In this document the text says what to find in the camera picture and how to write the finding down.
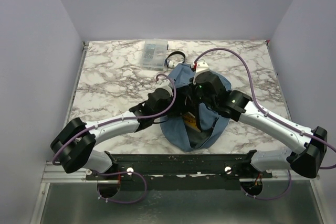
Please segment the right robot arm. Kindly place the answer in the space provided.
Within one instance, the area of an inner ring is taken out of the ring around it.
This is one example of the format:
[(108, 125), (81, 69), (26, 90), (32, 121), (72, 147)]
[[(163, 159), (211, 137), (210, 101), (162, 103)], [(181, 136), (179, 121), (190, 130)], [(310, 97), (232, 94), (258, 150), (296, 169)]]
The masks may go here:
[(220, 116), (257, 128), (284, 144), (287, 149), (254, 151), (241, 165), (249, 178), (268, 169), (290, 169), (305, 178), (316, 178), (327, 151), (327, 131), (295, 124), (264, 108), (237, 90), (229, 91), (218, 75), (206, 71), (192, 79), (194, 98)]

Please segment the yellow Treehouse book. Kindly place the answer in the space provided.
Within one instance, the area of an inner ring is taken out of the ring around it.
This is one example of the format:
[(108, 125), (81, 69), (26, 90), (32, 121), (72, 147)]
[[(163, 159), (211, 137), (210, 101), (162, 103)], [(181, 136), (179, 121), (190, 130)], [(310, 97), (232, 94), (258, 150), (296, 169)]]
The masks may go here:
[(197, 131), (197, 132), (201, 132), (201, 130), (198, 128), (197, 124), (196, 124), (196, 117), (191, 114), (190, 112), (187, 112), (185, 114), (182, 115), (182, 119), (183, 122), (185, 124), (185, 126)]

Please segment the blue student backpack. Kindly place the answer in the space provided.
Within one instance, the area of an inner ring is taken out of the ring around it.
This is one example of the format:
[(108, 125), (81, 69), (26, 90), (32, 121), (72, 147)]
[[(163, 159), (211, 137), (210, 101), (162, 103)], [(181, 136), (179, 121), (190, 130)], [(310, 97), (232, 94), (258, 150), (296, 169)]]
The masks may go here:
[[(190, 87), (194, 72), (185, 63), (186, 53), (174, 51), (170, 53), (165, 65), (171, 60), (172, 56), (181, 56), (184, 60), (176, 62), (176, 67), (171, 68), (169, 77), (175, 81), (176, 89), (179, 87)], [(221, 136), (228, 125), (229, 119), (223, 118), (215, 111), (211, 111), (205, 104), (201, 103), (194, 106), (196, 110), (196, 124), (201, 132), (197, 132), (185, 126), (182, 116), (166, 116), (160, 118), (160, 128), (165, 138), (174, 146), (184, 152), (191, 152), (211, 147)]]

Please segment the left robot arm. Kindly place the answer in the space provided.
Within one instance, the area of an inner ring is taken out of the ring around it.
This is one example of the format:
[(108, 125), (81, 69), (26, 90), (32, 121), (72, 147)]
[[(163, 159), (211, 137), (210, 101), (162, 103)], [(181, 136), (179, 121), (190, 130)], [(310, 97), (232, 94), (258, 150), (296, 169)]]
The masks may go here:
[(115, 117), (94, 122), (74, 118), (50, 145), (54, 153), (52, 163), (60, 165), (67, 174), (87, 168), (98, 171), (104, 179), (112, 179), (117, 171), (114, 160), (109, 152), (94, 151), (95, 145), (119, 135), (145, 130), (157, 119), (181, 116), (186, 112), (189, 100), (188, 87), (164, 86), (149, 93), (147, 100)]

